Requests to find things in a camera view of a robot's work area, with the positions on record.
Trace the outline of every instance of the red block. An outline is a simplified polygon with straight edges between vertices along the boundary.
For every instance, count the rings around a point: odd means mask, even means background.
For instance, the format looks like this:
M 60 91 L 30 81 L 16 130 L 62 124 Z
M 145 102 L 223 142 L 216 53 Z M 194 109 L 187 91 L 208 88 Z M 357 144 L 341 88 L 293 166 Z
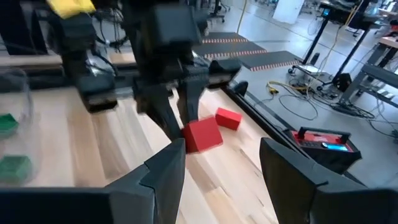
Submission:
M 242 121 L 242 115 L 223 108 L 218 108 L 216 112 L 217 124 L 232 130 L 238 130 Z
M 182 129 L 186 152 L 203 152 L 223 143 L 223 138 L 214 117 L 192 121 Z

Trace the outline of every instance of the red box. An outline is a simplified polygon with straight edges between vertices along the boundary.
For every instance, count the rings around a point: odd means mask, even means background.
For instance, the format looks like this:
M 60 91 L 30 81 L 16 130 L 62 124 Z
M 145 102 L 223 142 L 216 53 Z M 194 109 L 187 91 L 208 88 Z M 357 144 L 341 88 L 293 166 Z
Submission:
M 203 152 L 223 143 L 215 117 L 192 121 L 182 129 L 186 152 Z
M 217 124 L 232 130 L 238 130 L 242 121 L 242 115 L 223 108 L 218 108 L 216 112 Z

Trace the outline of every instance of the black desk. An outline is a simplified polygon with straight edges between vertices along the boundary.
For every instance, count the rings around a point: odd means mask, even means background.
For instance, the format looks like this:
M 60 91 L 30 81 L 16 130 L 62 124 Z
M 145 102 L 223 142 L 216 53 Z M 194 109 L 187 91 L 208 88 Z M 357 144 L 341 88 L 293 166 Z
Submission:
M 308 51 L 304 60 L 302 61 L 303 65 L 306 65 L 308 63 L 308 60 L 311 57 L 311 54 L 312 54 L 316 44 L 318 43 L 319 38 L 321 37 L 323 31 L 325 30 L 325 27 L 328 24 L 328 22 L 335 21 L 335 22 L 340 23 L 341 25 L 344 25 L 347 18 L 351 14 L 350 10 L 343 8 L 339 5 L 332 4 L 330 1 L 321 1 L 320 8 L 323 9 L 323 13 L 322 13 L 323 22 L 322 22 L 320 30 L 318 31 L 317 36 L 315 37 L 314 41 L 312 42 L 310 50 Z M 369 15 L 369 14 L 360 13 L 360 12 L 358 12 L 353 17 L 349 26 L 354 29 L 364 30 L 364 33 L 359 38 L 359 40 L 357 41 L 355 46 L 352 48 L 351 52 L 348 54 L 346 60 L 343 62 L 343 64 L 339 68 L 338 72 L 333 77 L 333 80 L 336 80 L 339 77 L 339 75 L 343 72 L 345 66 L 347 65 L 347 63 L 349 62 L 351 57 L 354 55 L 354 53 L 358 49 L 358 47 L 361 45 L 362 41 L 366 37 L 366 34 L 368 34 L 369 30 L 371 28 L 377 28 L 377 27 L 381 26 L 380 23 L 377 23 L 378 19 L 379 19 L 379 16 Z M 299 65 L 294 65 L 292 67 L 292 69 L 289 69 L 289 73 L 293 73 L 296 68 L 303 71 L 304 73 L 314 77 L 313 74 L 308 73 L 306 70 L 301 68 Z M 331 78 L 332 78 L 332 76 L 327 76 L 327 77 L 322 76 L 322 77 L 319 77 L 319 80 L 323 83 L 323 86 L 325 86 L 325 85 L 330 85 L 333 83 L 333 80 L 331 81 Z

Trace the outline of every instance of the table leg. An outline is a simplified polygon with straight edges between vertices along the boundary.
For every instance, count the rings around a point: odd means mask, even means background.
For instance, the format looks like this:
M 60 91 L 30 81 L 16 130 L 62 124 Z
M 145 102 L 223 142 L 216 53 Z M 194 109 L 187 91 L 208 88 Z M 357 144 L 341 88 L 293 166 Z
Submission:
M 349 85 L 347 90 L 343 93 L 343 95 L 340 97 L 340 100 L 338 101 L 339 103 L 346 103 L 349 101 L 355 90 L 358 89 L 359 85 L 362 83 L 362 81 L 365 79 L 366 74 L 362 71 L 358 73 L 358 75 L 355 77 L 353 82 Z

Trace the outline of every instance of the concrete floor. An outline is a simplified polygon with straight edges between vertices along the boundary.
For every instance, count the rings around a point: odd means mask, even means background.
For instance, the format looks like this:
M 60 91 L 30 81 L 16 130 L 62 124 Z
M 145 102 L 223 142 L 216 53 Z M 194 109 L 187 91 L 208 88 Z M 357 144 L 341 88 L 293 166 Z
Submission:
M 214 22 L 211 27 L 212 31 L 237 31 L 239 18 L 243 10 L 243 2 L 235 0 L 232 5 L 231 11 L 226 14 L 225 23 Z M 317 25 L 316 22 L 313 22 L 313 18 L 313 15 L 302 14 L 296 24 L 283 24 L 272 19 L 272 13 L 268 8 L 253 1 L 248 3 L 245 10 L 239 35 L 256 42 L 256 44 L 269 52 L 288 50 L 299 57 L 303 57 L 315 37 L 314 33 L 316 33 Z M 314 53 L 320 53 L 317 66 L 320 65 L 330 48 L 333 47 L 337 30 L 337 25 L 332 23 L 327 25 L 319 44 L 314 50 Z M 367 35 L 363 44 L 347 64 L 344 72 L 350 72 L 351 76 L 354 77 L 361 68 L 361 64 L 356 65 L 361 59 L 364 62 L 366 61 L 371 55 L 371 48 L 376 42 L 377 38 L 375 38 L 373 30 Z M 336 73 L 355 43 L 352 33 L 341 29 L 324 70 L 332 74 Z M 288 68 L 282 67 L 260 72 L 251 72 L 244 68 L 236 79 L 237 81 L 248 81 L 249 91 L 256 98 L 260 100 L 268 99 L 271 96 L 267 92 L 266 83 L 270 80 L 287 83 L 292 78 L 287 74 Z M 287 94 L 287 91 L 283 88 L 277 89 L 280 91 L 279 96 Z M 283 97 L 282 102 L 289 109 L 302 116 L 313 118 L 317 115 L 315 109 L 306 101 Z M 366 110 L 371 110 L 376 106 L 376 99 L 364 94 L 355 103 Z M 355 163 L 349 169 L 349 172 L 369 187 L 398 187 L 398 145 L 393 143 L 392 138 L 373 130 L 367 121 L 343 116 L 329 110 L 324 105 L 322 107 L 315 105 L 318 116 L 308 121 L 287 111 L 281 105 L 278 96 L 272 101 L 267 101 L 266 106 L 296 129 L 307 126 L 350 132 L 352 134 L 351 140 L 362 152 L 363 159 Z M 275 122 L 276 125 L 283 127 L 266 110 L 260 106 L 257 106 L 257 109 L 264 113 L 272 122 Z M 385 104 L 383 115 L 389 121 L 397 122 L 397 119 L 394 119 L 396 113 L 396 108 Z M 392 131 L 389 124 L 375 123 L 374 125 L 385 133 Z

